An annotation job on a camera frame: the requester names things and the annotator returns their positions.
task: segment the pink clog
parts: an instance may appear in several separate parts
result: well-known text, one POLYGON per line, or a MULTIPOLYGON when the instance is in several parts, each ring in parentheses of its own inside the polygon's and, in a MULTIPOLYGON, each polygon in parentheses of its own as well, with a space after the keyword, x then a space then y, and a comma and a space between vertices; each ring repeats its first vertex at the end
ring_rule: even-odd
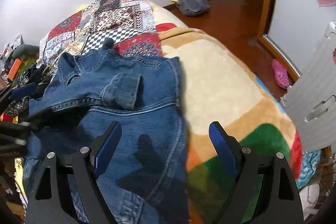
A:
POLYGON ((287 75, 287 69, 283 65, 281 65, 280 62, 276 59, 273 59, 272 61, 272 68, 274 71, 274 78, 278 86, 286 90, 290 85, 287 75))

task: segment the blue denim shirt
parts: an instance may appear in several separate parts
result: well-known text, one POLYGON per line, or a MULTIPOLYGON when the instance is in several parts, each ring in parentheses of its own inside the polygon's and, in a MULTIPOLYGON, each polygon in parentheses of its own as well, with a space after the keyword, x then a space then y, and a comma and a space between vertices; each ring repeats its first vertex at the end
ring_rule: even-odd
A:
MULTIPOLYGON (((121 140, 107 171, 97 180, 115 219, 131 224, 187 223, 179 59, 123 58, 108 46, 83 56, 62 54, 43 97, 30 101, 31 115, 49 106, 66 115, 32 136, 33 153, 24 169, 24 182, 30 180, 28 196, 38 159, 50 151, 75 153, 118 121, 121 140), (88 107, 83 115, 78 114, 81 107, 88 107)), ((77 214, 87 221, 74 182, 71 188, 77 214)))

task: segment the checkered pattern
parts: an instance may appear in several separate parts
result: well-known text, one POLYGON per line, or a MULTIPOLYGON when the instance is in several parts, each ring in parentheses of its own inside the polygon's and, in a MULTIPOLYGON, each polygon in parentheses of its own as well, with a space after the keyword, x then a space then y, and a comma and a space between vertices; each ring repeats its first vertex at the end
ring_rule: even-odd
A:
POLYGON ((103 43, 107 37, 112 38, 114 41, 114 44, 117 44, 117 43, 120 43, 121 41, 124 41, 125 39, 128 39, 130 37, 133 37, 135 35, 139 35, 142 33, 144 33, 144 31, 136 30, 136 29, 117 29, 117 30, 97 32, 88 37, 84 45, 82 54, 86 54, 90 50, 100 49, 103 46, 103 43))

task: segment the colorful blanket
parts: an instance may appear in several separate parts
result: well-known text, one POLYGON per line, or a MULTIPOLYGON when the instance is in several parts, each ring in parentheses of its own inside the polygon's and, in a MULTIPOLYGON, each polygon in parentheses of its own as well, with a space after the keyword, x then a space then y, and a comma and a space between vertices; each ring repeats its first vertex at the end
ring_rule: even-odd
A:
MULTIPOLYGON (((188 196, 191 223, 212 223, 234 180, 224 173, 208 135, 218 121, 228 135, 252 151, 282 152, 293 174, 300 173, 302 148, 290 118, 263 83, 223 44, 201 30, 174 28, 159 33, 165 57, 179 56, 184 73, 183 110, 188 125, 188 196)), ((246 210, 251 219, 262 182, 246 210)))
POLYGON ((55 71, 61 53, 81 55, 98 50, 107 37, 114 40, 122 55, 161 52, 147 0, 96 0, 58 24, 40 41, 38 67, 52 65, 55 71))

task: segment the brown floor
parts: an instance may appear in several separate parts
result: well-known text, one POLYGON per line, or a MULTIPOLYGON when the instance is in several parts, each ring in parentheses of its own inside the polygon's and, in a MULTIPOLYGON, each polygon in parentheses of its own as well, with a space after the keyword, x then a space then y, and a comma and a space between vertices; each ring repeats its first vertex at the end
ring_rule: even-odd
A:
POLYGON ((189 27, 207 32, 221 41, 260 78, 276 99, 286 91, 278 87, 272 70, 273 56, 257 42, 261 9, 244 0, 211 0, 211 11, 197 17, 186 17, 173 10, 189 27))

